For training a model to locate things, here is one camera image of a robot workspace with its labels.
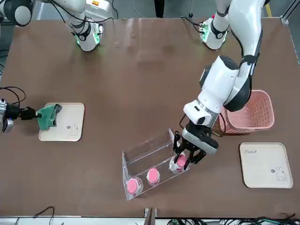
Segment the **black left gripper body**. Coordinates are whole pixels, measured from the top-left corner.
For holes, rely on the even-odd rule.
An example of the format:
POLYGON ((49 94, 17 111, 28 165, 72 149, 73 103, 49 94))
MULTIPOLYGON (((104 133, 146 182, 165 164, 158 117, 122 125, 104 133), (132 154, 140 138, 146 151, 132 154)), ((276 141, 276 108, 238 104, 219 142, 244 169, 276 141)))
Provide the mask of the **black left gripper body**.
POLYGON ((191 121, 186 125, 186 130, 189 133, 189 136, 194 140, 199 140, 203 142, 211 141, 211 128, 195 125, 191 121))

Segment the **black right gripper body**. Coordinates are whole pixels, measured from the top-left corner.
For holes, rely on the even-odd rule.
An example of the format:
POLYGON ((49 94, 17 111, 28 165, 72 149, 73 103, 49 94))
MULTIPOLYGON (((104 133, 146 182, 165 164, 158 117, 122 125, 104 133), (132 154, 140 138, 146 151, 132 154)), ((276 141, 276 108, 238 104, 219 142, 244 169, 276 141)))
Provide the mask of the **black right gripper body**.
POLYGON ((4 113, 4 118, 7 120, 16 120, 20 114, 20 106, 18 104, 6 104, 6 110, 4 113))

